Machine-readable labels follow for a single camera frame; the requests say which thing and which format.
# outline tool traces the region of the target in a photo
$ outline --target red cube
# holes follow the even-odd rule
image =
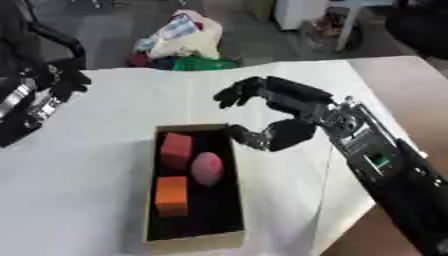
[[[168,133],[161,149],[162,163],[167,167],[185,170],[191,156],[192,139],[176,133]]]

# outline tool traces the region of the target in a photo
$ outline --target floor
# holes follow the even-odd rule
[[[103,0],[93,8],[90,0],[34,0],[41,20],[78,38],[87,49],[88,69],[125,66],[135,41],[163,26],[181,8],[177,0]],[[316,51],[298,31],[281,32],[275,22],[259,22],[247,13],[242,0],[188,0],[183,8],[197,10],[224,27],[220,52],[243,65],[273,61],[322,60],[409,54],[384,30],[383,18],[366,11],[361,24],[364,43],[342,53]],[[65,50],[43,43],[47,58],[65,55]]]

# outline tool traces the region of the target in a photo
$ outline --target black robotic glove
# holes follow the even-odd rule
[[[48,96],[44,100],[55,98],[57,101],[65,103],[70,100],[74,92],[86,92],[86,85],[91,83],[91,80],[81,73],[69,59],[33,65],[20,74],[14,74],[1,82],[0,107],[2,107],[1,104],[5,104],[5,102],[1,102],[23,82],[23,78],[31,78],[34,81],[35,89],[27,95],[22,95],[24,97],[20,102],[0,119],[0,147],[6,147],[41,127],[42,120],[36,119],[32,112],[42,107],[45,102],[34,104],[36,92],[48,90]]]
[[[278,77],[251,77],[236,82],[214,96],[221,109],[234,105],[243,106],[252,97],[261,96],[261,90],[285,95],[301,102],[310,104],[333,103],[330,93],[307,85],[295,83]],[[273,110],[293,115],[286,119],[270,124],[261,133],[251,132],[241,125],[230,125],[228,134],[238,143],[257,150],[279,151],[300,142],[309,140],[316,131],[316,125],[307,123],[299,117],[301,112],[288,107],[286,104],[267,101],[266,105]]]
[[[50,70],[56,73],[56,82],[50,93],[62,102],[70,100],[74,92],[87,92],[86,85],[92,83],[90,78],[76,68],[73,61],[50,63]]]

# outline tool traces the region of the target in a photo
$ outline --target orange cube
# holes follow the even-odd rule
[[[187,216],[187,177],[157,178],[155,203],[161,217]]]

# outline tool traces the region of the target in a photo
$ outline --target table leg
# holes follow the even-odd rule
[[[353,30],[353,26],[355,24],[356,18],[358,17],[359,11],[362,8],[362,4],[354,5],[349,8],[349,12],[347,18],[344,22],[344,27],[342,28],[342,32],[339,35],[338,44],[336,46],[336,51],[341,51],[345,48],[347,41],[350,37],[350,34]]]

